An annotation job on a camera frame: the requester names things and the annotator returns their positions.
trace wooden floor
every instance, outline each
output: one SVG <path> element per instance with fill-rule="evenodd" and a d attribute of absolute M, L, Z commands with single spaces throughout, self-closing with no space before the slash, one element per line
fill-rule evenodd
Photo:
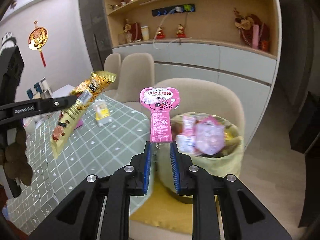
<path fill-rule="evenodd" d="M 295 121 L 291 108 L 276 86 L 262 122 L 244 154 L 240 179 L 290 233 L 298 228 L 304 203 L 304 155 L 290 149 L 288 131 Z"/>

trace dining table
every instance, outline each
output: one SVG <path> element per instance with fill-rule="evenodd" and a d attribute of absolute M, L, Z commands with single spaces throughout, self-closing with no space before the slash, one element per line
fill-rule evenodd
<path fill-rule="evenodd" d="M 150 120 L 103 93 L 97 99 L 105 100 L 112 121 L 98 126 L 95 110 L 89 106 L 82 116 L 83 125 L 69 136 L 57 159 L 53 157 L 50 139 L 60 112 L 27 135 L 26 155 L 34 173 L 32 182 L 30 186 L 20 184 L 22 193 L 7 201 L 10 221 L 26 234 L 89 174 L 99 178 L 112 175 L 144 151 L 150 139 Z M 130 197 L 130 214 L 150 197 L 153 170 L 152 165 L 147 195 Z"/>

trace cabinet drawer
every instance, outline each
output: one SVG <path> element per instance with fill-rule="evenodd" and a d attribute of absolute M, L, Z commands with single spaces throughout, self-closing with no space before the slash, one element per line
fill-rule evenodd
<path fill-rule="evenodd" d="M 219 46 L 175 42 L 169 47 L 170 62 L 219 68 Z"/>
<path fill-rule="evenodd" d="M 270 87 L 224 73 L 219 73 L 218 84 L 232 90 L 240 99 L 244 110 L 244 145 L 246 146 L 258 125 Z"/>
<path fill-rule="evenodd" d="M 155 46 L 160 49 L 156 49 L 153 47 L 153 44 L 140 44 L 140 45 L 129 45 L 125 47 L 115 48 L 112 51 L 114 53 L 121 54 L 121 60 L 123 60 L 126 56 L 138 53 L 138 52 L 146 52 L 153 56 L 154 61 L 164 61 L 169 62 L 169 52 L 168 52 L 168 43 L 156 43 Z"/>
<path fill-rule="evenodd" d="M 155 64 L 156 83 L 170 78 L 194 78 L 218 82 L 218 73 L 213 70 L 198 69 L 194 67 Z"/>
<path fill-rule="evenodd" d="M 276 60 L 256 53 L 220 47 L 220 69 L 272 83 Z"/>

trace chair backrest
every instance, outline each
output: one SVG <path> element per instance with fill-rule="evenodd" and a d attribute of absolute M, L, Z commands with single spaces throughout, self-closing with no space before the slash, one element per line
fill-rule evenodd
<path fill-rule="evenodd" d="M 170 117 L 187 112 L 214 114 L 236 125 L 244 135 L 244 111 L 239 98 L 230 89 L 205 80 L 173 78 L 155 87 L 173 87 L 179 91 L 180 104 L 170 111 Z"/>
<path fill-rule="evenodd" d="M 104 71 L 108 71 L 117 75 L 115 82 L 107 87 L 106 90 L 117 89 L 119 84 L 119 75 L 121 69 L 121 55 L 119 53 L 110 54 L 104 62 Z"/>
<path fill-rule="evenodd" d="M 115 100 L 140 102 L 140 92 L 155 84 L 155 62 L 149 53 L 134 53 L 124 58 Z"/>

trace silver bolt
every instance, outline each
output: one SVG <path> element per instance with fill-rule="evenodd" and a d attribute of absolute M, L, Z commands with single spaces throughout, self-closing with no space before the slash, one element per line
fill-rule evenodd
<path fill-rule="evenodd" d="M 95 175 L 90 175 L 87 177 L 87 182 L 95 182 L 97 179 L 97 176 Z"/>
<path fill-rule="evenodd" d="M 191 166 L 189 167 L 189 171 L 197 172 L 197 171 L 199 171 L 199 168 L 198 168 L 198 166 L 191 165 Z"/>
<path fill-rule="evenodd" d="M 134 170 L 134 167 L 131 166 L 131 165 L 128 165 L 128 166 L 125 166 L 125 167 L 124 167 L 124 171 L 126 171 L 126 172 L 131 172 L 131 171 L 133 171 L 133 170 Z"/>
<path fill-rule="evenodd" d="M 235 175 L 232 175 L 232 174 L 229 174 L 229 175 L 227 176 L 227 180 L 229 180 L 229 181 L 231 181 L 231 182 L 234 182 L 234 181 L 236 181 L 236 176 L 235 176 Z"/>

